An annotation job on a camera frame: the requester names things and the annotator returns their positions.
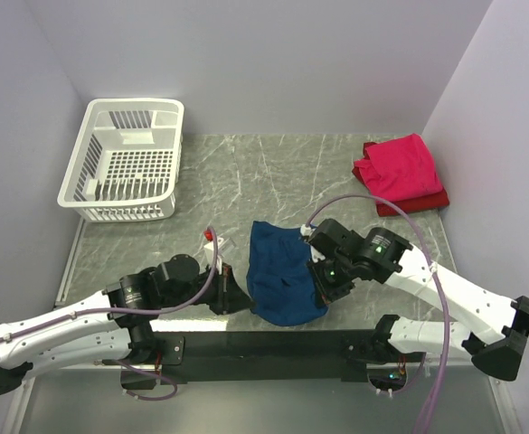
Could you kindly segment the blue t shirt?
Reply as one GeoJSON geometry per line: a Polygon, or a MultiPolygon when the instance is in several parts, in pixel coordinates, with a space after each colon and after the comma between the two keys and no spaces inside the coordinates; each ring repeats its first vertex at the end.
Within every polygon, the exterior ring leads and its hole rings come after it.
{"type": "Polygon", "coordinates": [[[301,326],[324,316],[328,307],[316,304],[310,260],[298,228],[253,222],[246,277],[252,312],[274,326],[301,326]]]}

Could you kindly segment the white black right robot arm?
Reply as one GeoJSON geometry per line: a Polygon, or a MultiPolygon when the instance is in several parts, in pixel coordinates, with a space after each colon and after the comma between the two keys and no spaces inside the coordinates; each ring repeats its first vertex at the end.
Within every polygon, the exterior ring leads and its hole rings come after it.
{"type": "Polygon", "coordinates": [[[354,351],[361,362],[446,354],[469,360],[498,380],[517,378],[529,338],[529,297],[504,297],[484,289],[428,262],[421,249],[382,227],[361,236],[326,219],[317,227],[303,225],[300,235],[311,250],[307,268],[320,306],[349,295],[360,279],[404,291],[449,315],[439,322],[382,316],[354,351]]]}

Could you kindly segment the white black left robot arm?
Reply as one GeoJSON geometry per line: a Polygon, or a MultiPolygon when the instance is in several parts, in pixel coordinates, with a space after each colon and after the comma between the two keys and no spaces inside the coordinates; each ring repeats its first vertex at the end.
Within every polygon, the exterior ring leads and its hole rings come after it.
{"type": "Polygon", "coordinates": [[[0,395],[51,370],[90,361],[153,363],[164,356],[153,321],[206,305],[218,316],[254,306],[230,265],[201,269],[180,254],[129,274],[93,295],[47,314],[0,323],[0,395]]]}

